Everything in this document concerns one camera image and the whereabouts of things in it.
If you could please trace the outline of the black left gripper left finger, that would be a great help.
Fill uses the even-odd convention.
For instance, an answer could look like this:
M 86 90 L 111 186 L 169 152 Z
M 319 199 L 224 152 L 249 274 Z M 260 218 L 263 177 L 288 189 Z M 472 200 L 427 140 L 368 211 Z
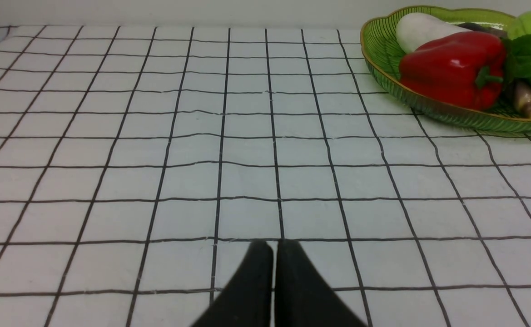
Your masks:
M 226 287 L 193 327 L 268 327 L 273 264 L 273 250 L 267 242 L 251 242 Z

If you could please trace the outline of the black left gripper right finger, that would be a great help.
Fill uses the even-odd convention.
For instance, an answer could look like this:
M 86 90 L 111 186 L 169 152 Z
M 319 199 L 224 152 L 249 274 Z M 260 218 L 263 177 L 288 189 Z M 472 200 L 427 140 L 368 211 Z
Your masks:
M 274 286 L 277 327 L 364 327 L 315 269 L 300 243 L 280 240 Z

